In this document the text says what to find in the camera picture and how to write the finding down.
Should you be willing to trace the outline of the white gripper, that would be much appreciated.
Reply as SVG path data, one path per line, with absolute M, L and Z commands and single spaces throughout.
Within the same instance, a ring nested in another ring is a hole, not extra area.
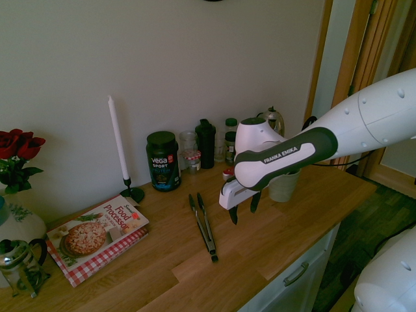
M 256 192 L 243 187 L 237 180 L 225 182 L 220 191 L 219 204 L 221 207 L 229 210 L 229 216 L 233 224 L 237 225 L 238 222 L 238 204 L 252 197 L 250 203 L 251 213 L 255 213 L 261 199 L 262 192 Z

